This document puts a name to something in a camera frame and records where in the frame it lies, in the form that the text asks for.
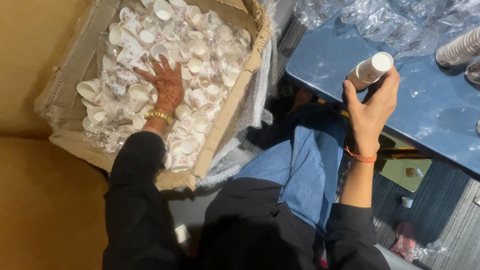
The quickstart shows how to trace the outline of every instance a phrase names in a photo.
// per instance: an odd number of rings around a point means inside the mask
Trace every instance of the red bangle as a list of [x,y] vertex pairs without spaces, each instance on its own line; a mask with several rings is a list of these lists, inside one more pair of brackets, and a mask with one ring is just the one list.
[[363,157],[363,156],[360,156],[360,155],[356,155],[352,152],[350,152],[350,150],[348,149],[348,147],[345,148],[345,150],[348,152],[348,154],[350,154],[354,159],[360,161],[360,162],[364,162],[364,163],[374,163],[376,160],[377,160],[377,155],[373,156],[373,157]]

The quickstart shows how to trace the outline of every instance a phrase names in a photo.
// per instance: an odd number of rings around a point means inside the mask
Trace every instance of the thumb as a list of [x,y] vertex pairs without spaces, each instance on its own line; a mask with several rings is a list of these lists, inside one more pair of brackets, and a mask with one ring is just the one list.
[[357,97],[357,91],[355,86],[353,86],[353,83],[351,83],[349,80],[345,80],[343,82],[343,90],[345,92],[345,96],[347,97],[347,105],[349,107],[361,104]]

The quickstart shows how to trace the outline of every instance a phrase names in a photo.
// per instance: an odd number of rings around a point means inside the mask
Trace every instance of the gold watch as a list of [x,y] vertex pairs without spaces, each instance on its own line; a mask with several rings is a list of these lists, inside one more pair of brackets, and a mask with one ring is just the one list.
[[170,116],[166,115],[165,113],[163,113],[161,111],[157,111],[155,109],[150,109],[145,113],[145,119],[148,120],[148,119],[151,119],[152,117],[163,118],[163,119],[165,119],[165,121],[167,121],[167,123],[169,125],[172,123],[172,118]]

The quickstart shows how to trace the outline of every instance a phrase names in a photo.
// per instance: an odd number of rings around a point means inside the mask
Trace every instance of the black sleeve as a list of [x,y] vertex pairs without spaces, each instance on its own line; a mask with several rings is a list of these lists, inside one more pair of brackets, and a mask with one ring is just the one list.
[[153,180],[165,154],[152,132],[131,135],[113,163],[105,194],[108,246],[103,269],[178,269],[180,247]]
[[373,209],[335,203],[327,222],[329,269],[390,270],[376,244]]

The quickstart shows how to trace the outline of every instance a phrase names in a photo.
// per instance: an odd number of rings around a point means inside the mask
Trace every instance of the hand with henna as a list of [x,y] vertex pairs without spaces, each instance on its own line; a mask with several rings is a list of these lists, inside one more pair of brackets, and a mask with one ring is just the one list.
[[[155,104],[155,109],[173,117],[173,112],[183,101],[184,95],[183,82],[181,79],[181,64],[180,62],[176,62],[175,69],[172,70],[168,59],[164,55],[160,54],[160,61],[162,65],[154,62],[156,76],[139,68],[134,68],[134,71],[145,77],[145,79],[157,88],[158,99]],[[151,129],[154,129],[162,133],[167,125],[165,119],[153,117],[147,121],[143,130],[152,131]]]

